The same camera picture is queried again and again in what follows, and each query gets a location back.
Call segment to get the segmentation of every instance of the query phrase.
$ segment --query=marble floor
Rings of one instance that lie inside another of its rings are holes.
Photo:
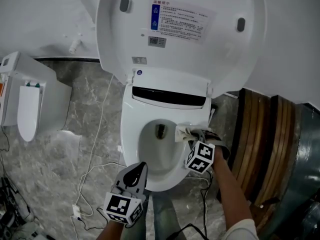
[[[40,223],[40,230],[57,240],[76,240],[70,215],[72,204],[78,197],[78,184],[86,172],[93,142],[98,131],[102,103],[105,98],[111,74],[102,70],[99,63],[44,61],[56,71],[59,81],[72,87],[71,101],[64,128],[60,131],[38,135],[35,140],[25,142],[17,126],[5,127],[10,150],[1,152],[5,170],[18,187],[31,208],[27,221]],[[117,162],[124,165],[118,145],[122,96],[125,86],[113,78],[109,95],[104,104],[101,128],[92,150],[91,166]],[[211,127],[227,143],[232,145],[237,119],[238,100],[220,96],[212,101],[218,109]],[[1,133],[0,147],[7,148],[7,140]],[[86,178],[82,193],[92,205],[93,216],[83,220],[87,228],[104,227],[105,219],[96,211],[102,207],[105,193],[110,190],[119,171],[117,165],[95,168]],[[184,179],[169,190],[181,227],[193,223],[203,229],[203,207],[200,189],[206,187],[204,180]],[[208,238],[220,239],[225,232],[225,221],[221,204],[216,200],[218,191],[214,181],[207,195]],[[22,215],[28,215],[23,202],[19,202]],[[90,208],[81,198],[78,205],[85,213]],[[147,213],[147,239],[153,240],[153,205],[149,201]],[[79,240],[94,240],[101,230],[86,231],[81,221],[74,220]],[[194,229],[184,231],[188,240],[199,239]]]

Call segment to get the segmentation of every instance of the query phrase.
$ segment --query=warning label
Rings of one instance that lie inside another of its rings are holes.
[[[216,12],[184,2],[151,0],[150,32],[153,36],[170,36],[202,43]]]

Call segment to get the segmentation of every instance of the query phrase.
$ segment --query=white wall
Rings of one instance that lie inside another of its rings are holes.
[[[98,58],[95,25],[80,0],[0,0],[0,18],[0,57],[17,50],[32,57],[67,57],[80,38],[74,56]]]
[[[246,87],[320,108],[320,0],[266,0],[263,54]]]

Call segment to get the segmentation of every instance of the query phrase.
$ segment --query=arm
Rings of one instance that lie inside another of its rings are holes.
[[[212,167],[220,187],[226,229],[228,230],[244,219],[252,219],[245,195],[230,171],[223,157],[222,149],[218,146],[215,147]]]
[[[96,240],[120,240],[124,225],[110,220]]]

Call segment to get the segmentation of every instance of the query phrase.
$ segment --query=blue label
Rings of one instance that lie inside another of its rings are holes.
[[[151,11],[151,29],[158,30],[160,4],[153,4]]]

